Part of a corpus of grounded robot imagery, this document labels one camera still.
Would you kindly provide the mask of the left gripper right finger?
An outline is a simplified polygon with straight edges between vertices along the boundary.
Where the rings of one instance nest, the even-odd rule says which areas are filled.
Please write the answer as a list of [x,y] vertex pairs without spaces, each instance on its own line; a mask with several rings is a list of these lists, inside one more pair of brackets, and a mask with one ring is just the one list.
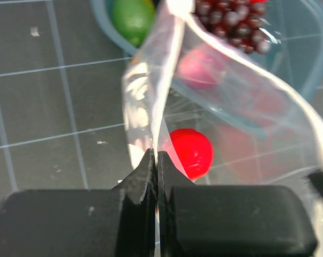
[[282,185],[196,185],[157,157],[162,256],[312,256],[301,199]]

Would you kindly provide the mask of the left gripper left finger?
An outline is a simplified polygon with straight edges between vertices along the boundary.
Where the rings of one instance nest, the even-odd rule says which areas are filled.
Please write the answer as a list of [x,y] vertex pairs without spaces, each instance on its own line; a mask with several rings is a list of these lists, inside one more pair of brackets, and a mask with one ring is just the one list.
[[24,190],[0,203],[0,256],[153,256],[154,155],[110,190]]

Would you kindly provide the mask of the red apple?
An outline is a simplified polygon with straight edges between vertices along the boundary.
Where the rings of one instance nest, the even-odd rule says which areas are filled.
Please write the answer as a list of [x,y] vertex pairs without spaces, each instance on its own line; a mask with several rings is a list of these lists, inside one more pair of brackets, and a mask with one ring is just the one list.
[[209,139],[193,128],[179,128],[163,143],[175,167],[190,180],[203,177],[210,169],[214,149]]

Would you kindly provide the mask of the clear dotted zip bag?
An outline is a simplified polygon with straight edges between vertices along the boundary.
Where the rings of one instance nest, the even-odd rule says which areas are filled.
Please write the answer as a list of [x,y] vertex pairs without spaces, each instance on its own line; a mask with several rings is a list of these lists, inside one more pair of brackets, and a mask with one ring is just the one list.
[[[177,76],[180,58],[208,45],[226,55],[228,65],[218,85],[192,88]],[[212,104],[211,110],[232,111],[261,126],[261,133],[228,124],[171,89],[179,79],[189,96]],[[209,184],[280,183],[296,191],[305,203],[323,256],[323,199],[307,175],[323,169],[323,119],[308,101],[283,79],[205,32],[199,19],[176,11],[176,3],[161,6],[156,25],[123,76],[124,125],[131,163],[151,146],[163,150],[170,132],[187,120],[211,139],[218,159],[206,175]]]

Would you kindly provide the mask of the purple onion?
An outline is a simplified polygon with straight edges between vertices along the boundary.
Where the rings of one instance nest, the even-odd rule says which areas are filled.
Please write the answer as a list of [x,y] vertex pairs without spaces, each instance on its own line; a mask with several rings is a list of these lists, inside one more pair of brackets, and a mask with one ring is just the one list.
[[188,87],[216,87],[225,74],[229,58],[204,44],[184,54],[177,67],[177,76]]

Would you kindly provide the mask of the dark red grape bunch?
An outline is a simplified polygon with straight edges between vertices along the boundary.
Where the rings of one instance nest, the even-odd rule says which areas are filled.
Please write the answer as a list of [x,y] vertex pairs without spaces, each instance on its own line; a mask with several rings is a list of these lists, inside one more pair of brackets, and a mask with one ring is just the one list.
[[246,54],[266,54],[271,42],[263,30],[266,1],[195,1],[194,14],[209,33]]

